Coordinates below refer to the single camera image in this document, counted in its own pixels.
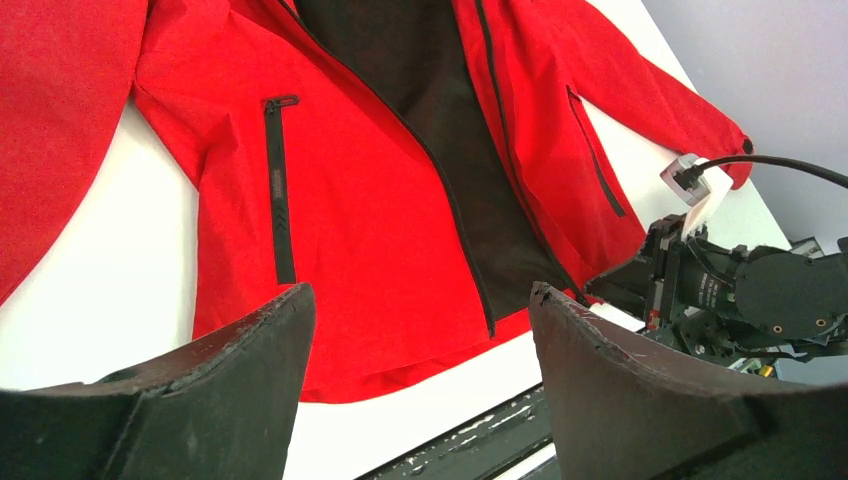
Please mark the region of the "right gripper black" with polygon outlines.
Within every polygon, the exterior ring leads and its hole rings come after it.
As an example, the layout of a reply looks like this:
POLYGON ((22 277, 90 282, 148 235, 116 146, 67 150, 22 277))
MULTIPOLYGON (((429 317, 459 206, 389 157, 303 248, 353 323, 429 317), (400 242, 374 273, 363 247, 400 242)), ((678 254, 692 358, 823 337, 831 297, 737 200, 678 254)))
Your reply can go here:
POLYGON ((640 255, 598 275, 585 292, 643 320, 641 333, 704 361, 737 361, 740 347, 727 322, 735 315, 730 299, 742 247, 708 241, 705 227, 683 235, 684 217, 652 223, 640 255))

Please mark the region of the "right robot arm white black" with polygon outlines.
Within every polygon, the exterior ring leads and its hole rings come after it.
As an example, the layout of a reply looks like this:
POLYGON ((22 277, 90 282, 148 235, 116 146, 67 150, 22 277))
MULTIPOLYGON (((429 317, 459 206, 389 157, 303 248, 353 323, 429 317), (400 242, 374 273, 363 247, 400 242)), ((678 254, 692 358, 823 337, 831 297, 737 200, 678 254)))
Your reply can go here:
POLYGON ((586 285, 641 320, 641 335, 733 368, 742 359, 806 363, 847 352, 847 240, 817 258, 771 246, 726 249, 684 218, 654 222, 639 252, 586 285))

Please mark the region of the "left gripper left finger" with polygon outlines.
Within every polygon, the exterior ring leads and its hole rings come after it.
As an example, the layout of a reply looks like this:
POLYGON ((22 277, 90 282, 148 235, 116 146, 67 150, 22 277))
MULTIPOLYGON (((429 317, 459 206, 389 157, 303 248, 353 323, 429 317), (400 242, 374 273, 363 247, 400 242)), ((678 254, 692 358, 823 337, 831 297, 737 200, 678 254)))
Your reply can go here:
POLYGON ((91 383, 1 394, 5 479, 279 479, 315 329, 298 284, 91 383))

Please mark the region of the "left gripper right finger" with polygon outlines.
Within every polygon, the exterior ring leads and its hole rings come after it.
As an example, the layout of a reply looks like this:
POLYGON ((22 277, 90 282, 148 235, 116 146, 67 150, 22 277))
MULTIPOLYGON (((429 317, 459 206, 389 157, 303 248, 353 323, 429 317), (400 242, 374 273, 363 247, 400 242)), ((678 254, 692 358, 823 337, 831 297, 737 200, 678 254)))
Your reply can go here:
POLYGON ((843 479, 847 388, 741 374, 533 285, 529 320, 566 479, 843 479))

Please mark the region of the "red jacket black lining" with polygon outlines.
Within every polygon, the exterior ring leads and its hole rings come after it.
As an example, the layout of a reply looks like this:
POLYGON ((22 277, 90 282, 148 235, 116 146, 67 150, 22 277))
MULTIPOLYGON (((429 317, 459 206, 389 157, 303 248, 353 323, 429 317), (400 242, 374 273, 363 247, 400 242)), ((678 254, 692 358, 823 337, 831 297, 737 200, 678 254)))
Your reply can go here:
POLYGON ((644 229, 587 115, 679 154, 740 127, 586 1, 5 1, 1 302, 133 103, 199 195, 193 332, 299 282, 302 398, 367 400, 523 334, 644 229))

